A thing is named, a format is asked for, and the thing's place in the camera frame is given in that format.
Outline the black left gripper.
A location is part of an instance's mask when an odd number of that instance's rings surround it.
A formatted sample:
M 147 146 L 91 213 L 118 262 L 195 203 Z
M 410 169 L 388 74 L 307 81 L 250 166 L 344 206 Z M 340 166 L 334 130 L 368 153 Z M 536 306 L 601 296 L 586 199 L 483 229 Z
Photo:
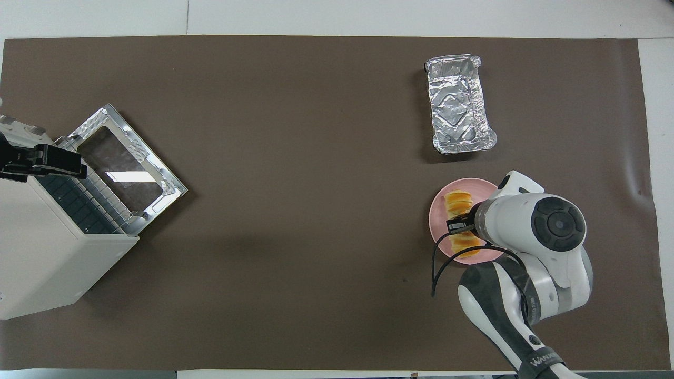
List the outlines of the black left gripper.
M 26 183 L 29 176 L 69 176 L 87 178 L 87 166 L 78 153 L 48 144 L 32 148 L 14 146 L 1 136 L 1 178 Z

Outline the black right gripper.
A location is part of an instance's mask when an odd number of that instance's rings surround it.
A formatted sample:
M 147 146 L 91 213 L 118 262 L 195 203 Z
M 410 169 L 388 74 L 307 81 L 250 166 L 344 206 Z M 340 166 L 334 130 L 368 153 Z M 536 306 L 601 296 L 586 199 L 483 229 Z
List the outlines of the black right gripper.
M 459 214 L 446 221 L 450 235 L 470 232 L 475 237 L 487 240 L 485 228 L 487 203 L 475 204 L 467 213 Z

